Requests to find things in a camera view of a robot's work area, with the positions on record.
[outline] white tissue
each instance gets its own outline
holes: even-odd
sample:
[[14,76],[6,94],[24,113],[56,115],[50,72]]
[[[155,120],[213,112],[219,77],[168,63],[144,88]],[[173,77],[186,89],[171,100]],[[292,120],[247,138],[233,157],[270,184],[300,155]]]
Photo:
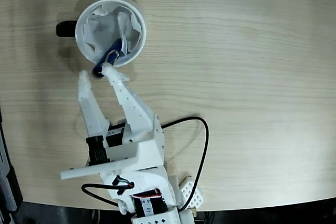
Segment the white tissue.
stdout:
[[124,55],[132,52],[142,36],[141,25],[135,13],[125,6],[104,3],[89,15],[83,27],[84,42],[101,58],[121,38]]

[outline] blue strap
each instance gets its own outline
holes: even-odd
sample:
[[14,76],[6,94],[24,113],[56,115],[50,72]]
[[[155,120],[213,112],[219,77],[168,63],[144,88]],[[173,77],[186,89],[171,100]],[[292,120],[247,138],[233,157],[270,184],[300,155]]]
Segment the blue strap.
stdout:
[[101,66],[103,65],[104,62],[108,62],[113,65],[115,60],[118,59],[118,57],[120,56],[121,46],[122,46],[121,39],[117,39],[93,68],[92,74],[94,76],[96,76],[97,78],[102,78],[104,76],[101,73],[102,71]]

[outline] wood grain surface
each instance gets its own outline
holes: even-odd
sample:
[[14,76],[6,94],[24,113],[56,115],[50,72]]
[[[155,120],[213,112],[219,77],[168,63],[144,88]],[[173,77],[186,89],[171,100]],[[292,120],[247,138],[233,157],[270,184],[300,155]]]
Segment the wood grain surface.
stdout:
[[[76,96],[78,72],[92,64],[55,25],[94,1],[0,3],[0,105],[25,201],[111,209],[80,190],[98,176],[59,177],[88,157]],[[336,197],[336,0],[135,1],[148,37],[120,70],[162,123],[207,120],[201,210]],[[103,113],[121,119],[108,82],[92,82]],[[169,173],[194,176],[202,125],[165,133]]]

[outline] black mug handle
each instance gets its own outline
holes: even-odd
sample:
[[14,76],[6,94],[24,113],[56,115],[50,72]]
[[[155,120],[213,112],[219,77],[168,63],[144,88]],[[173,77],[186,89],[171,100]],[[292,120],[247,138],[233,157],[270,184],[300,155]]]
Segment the black mug handle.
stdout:
[[74,38],[77,20],[62,21],[56,25],[56,35],[64,38]]

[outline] black wire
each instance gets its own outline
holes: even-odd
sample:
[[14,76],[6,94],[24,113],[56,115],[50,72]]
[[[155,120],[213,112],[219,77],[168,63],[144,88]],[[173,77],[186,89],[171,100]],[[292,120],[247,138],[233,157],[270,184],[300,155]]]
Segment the black wire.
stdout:
[[195,190],[196,190],[196,187],[197,187],[197,183],[198,183],[198,180],[199,180],[199,177],[201,175],[202,168],[203,168],[206,151],[208,149],[208,144],[209,144],[209,127],[208,127],[206,121],[203,118],[199,117],[199,116],[189,116],[187,118],[182,118],[182,119],[176,120],[174,122],[164,124],[161,127],[163,129],[165,129],[165,128],[168,128],[170,126],[176,125],[178,123],[182,123],[182,122],[186,122],[186,121],[191,121],[191,120],[199,120],[199,121],[201,121],[204,124],[204,127],[205,127],[205,144],[204,144],[204,149],[203,149],[203,154],[202,154],[201,162],[199,164],[198,171],[197,171],[197,174],[196,174],[194,187],[193,187],[193,189],[191,191],[191,194],[190,194],[188,200],[186,201],[186,203],[183,205],[182,208],[178,209],[178,212],[182,212],[184,209],[186,209],[186,207],[189,205],[189,203],[192,200],[193,195],[195,193]]
[[97,200],[101,200],[107,204],[110,204],[110,205],[113,205],[115,207],[118,206],[117,203],[111,201],[111,200],[108,200],[108,199],[105,199],[97,194],[94,194],[93,192],[87,190],[86,188],[100,188],[100,189],[110,189],[110,190],[127,190],[127,189],[132,189],[134,187],[134,183],[132,185],[126,185],[126,186],[114,186],[114,185],[102,185],[102,184],[92,184],[92,183],[88,183],[88,184],[84,184],[82,185],[82,191],[83,193],[91,196],[92,198],[95,198]]

